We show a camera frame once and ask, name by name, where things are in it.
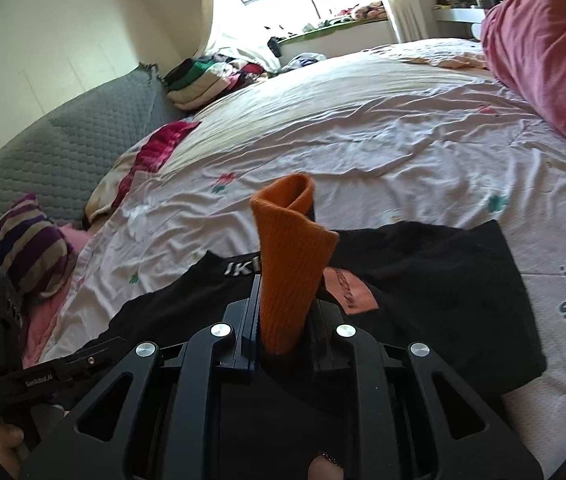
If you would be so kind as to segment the right hand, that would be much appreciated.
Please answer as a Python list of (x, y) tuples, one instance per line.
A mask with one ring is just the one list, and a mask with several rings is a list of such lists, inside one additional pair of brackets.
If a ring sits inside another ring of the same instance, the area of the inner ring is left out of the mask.
[(342, 480), (344, 470), (329, 455), (321, 453), (308, 468), (308, 480)]

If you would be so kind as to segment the left hand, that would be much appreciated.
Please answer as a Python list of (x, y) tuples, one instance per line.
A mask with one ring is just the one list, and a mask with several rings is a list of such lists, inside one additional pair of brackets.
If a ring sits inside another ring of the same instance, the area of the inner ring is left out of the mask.
[(0, 419), (0, 465), (13, 478), (20, 474), (22, 459), (19, 448), (24, 443), (24, 432)]

